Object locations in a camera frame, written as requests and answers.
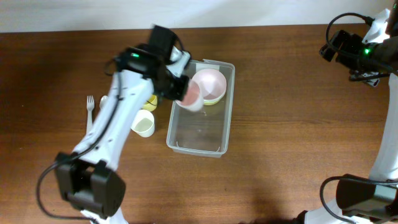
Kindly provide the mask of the pink plastic cup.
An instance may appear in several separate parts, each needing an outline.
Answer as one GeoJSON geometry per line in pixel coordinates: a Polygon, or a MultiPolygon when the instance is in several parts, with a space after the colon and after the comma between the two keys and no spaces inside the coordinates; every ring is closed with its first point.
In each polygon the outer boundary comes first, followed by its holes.
{"type": "Polygon", "coordinates": [[[183,100],[176,100],[176,103],[183,109],[192,112],[200,111],[203,108],[204,99],[199,84],[193,80],[190,80],[186,95],[183,97],[183,100]]]}

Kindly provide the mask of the yellow plastic bowl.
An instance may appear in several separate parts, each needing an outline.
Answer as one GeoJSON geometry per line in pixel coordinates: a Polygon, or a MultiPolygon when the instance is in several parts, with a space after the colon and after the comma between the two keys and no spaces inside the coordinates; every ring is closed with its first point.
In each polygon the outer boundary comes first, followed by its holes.
{"type": "Polygon", "coordinates": [[[210,105],[215,105],[217,104],[220,100],[222,99],[222,96],[214,98],[214,99],[204,99],[204,105],[210,106],[210,105]]]}

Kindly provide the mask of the pink plastic bowl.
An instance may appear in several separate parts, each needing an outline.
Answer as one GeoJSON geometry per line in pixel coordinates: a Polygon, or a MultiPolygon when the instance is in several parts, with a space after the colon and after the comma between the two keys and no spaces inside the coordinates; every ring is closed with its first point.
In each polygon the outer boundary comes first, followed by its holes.
{"type": "Polygon", "coordinates": [[[219,70],[212,68],[200,70],[194,74],[192,80],[199,85],[206,102],[220,101],[226,93],[227,81],[219,70]]]}

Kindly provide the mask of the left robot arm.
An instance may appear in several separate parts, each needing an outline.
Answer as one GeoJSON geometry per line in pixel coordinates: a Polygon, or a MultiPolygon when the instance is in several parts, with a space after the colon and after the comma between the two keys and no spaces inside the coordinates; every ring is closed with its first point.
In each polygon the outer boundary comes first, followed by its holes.
{"type": "Polygon", "coordinates": [[[137,112],[152,95],[183,100],[191,56],[176,49],[177,42],[173,31],[154,26],[148,43],[111,59],[116,71],[104,108],[73,152],[57,155],[54,171],[61,198],[81,211],[82,219],[126,222],[121,211],[126,184],[116,173],[119,158],[137,112]]]}

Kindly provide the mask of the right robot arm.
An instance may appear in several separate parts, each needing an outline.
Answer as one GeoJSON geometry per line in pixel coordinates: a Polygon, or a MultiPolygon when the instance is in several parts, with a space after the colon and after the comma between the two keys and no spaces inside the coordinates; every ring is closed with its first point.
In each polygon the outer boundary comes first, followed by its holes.
{"type": "Polygon", "coordinates": [[[369,174],[343,174],[325,179],[319,188],[321,207],[304,210],[294,223],[397,223],[397,1],[374,16],[354,12],[333,18],[325,31],[326,43],[319,54],[349,70],[351,82],[377,86],[388,84],[388,109],[384,127],[376,133],[374,162],[369,174]],[[345,16],[368,25],[365,35],[339,30],[332,25],[345,16]]]}

